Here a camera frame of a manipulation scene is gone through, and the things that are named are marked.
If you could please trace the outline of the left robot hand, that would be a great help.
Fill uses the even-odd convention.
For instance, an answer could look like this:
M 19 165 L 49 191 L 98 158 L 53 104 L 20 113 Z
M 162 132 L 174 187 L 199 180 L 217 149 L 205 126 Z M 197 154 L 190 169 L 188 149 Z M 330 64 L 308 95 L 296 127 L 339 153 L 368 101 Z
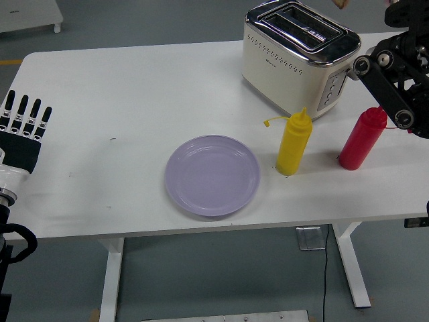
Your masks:
M 29 97 L 23 95 L 13 110 L 15 91 L 7 94 L 1 111 L 1 195 L 14 198 L 20 184 L 34 171 L 42 147 L 41 140 L 52 114 L 46 107 L 39 115 L 42 102 L 36 99 L 27 112 Z

